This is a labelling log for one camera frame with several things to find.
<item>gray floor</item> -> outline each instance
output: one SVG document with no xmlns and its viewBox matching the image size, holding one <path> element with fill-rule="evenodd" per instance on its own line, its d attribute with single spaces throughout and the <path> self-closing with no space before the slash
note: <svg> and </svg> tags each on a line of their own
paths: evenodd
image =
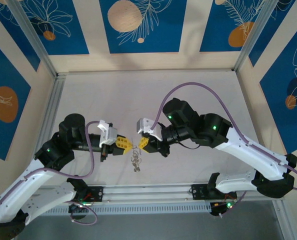
<svg viewBox="0 0 297 240">
<path fill-rule="evenodd" d="M 91 221 L 92 216 L 85 218 Z M 282 240 L 270 201 L 242 202 L 220 219 L 209 213 L 100 215 L 94 226 L 40 216 L 17 240 Z"/>
</svg>

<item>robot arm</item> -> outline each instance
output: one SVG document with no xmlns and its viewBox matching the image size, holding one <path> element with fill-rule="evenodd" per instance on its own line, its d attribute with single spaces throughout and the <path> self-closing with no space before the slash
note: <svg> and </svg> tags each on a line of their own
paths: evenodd
<svg viewBox="0 0 297 240">
<path fill-rule="evenodd" d="M 236 175 L 213 173 L 208 183 L 209 190 L 223 193 L 222 196 L 233 191 L 257 190 L 265 196 L 281 198 L 293 189 L 294 178 L 283 165 L 295 168 L 296 156 L 277 154 L 244 136 L 248 140 L 246 144 L 226 119 L 214 113 L 198 115 L 186 101 L 177 98 L 164 105 L 163 113 L 171 122 L 168 127 L 159 123 L 151 130 L 152 120 L 141 118 L 137 122 L 137 133 L 142 135 L 140 149 L 167 157 L 170 145 L 191 139 L 200 146 L 231 154 L 254 168 Z M 265 153 L 274 155 L 280 164 Z M 220 194 L 214 196 L 214 199 L 221 199 L 218 198 Z"/>
<path fill-rule="evenodd" d="M 132 149 L 130 141 L 118 135 L 111 123 L 101 120 L 98 127 L 101 134 L 89 134 L 89 138 L 92 151 L 101 153 L 101 162 L 109 154 L 123 155 Z M 74 159 L 73 150 L 89 151 L 85 119 L 80 114 L 70 114 L 59 124 L 59 132 L 43 144 L 21 176 L 0 195 L 0 240 L 14 238 L 25 225 L 56 205 L 70 200 L 80 202 L 92 192 L 83 180 L 69 178 L 61 186 L 32 198 L 40 186 Z"/>
</svg>

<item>black cable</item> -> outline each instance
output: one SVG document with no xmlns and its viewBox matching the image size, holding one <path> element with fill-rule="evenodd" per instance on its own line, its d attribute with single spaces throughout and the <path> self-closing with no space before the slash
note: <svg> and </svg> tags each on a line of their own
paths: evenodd
<svg viewBox="0 0 297 240">
<path fill-rule="evenodd" d="M 197 147 L 195 148 L 191 148 L 191 147 L 188 147 L 188 146 L 185 146 L 183 143 L 180 143 L 178 142 L 179 145 L 181 145 L 182 147 L 186 148 L 186 149 L 190 149 L 190 150 L 195 150 L 195 149 L 198 149 L 201 145 L 198 145 Z"/>
</svg>

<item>small metal object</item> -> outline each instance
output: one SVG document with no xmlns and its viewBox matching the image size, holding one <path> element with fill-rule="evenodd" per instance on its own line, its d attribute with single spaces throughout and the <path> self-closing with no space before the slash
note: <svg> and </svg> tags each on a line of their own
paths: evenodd
<svg viewBox="0 0 297 240">
<path fill-rule="evenodd" d="M 140 163 L 142 162 L 142 158 L 139 157 L 140 155 L 141 155 L 141 150 L 137 146 L 133 147 L 133 153 L 132 153 L 132 156 L 130 157 L 130 161 L 132 162 L 132 165 L 134 167 L 134 172 L 136 173 L 140 171 Z"/>
</svg>

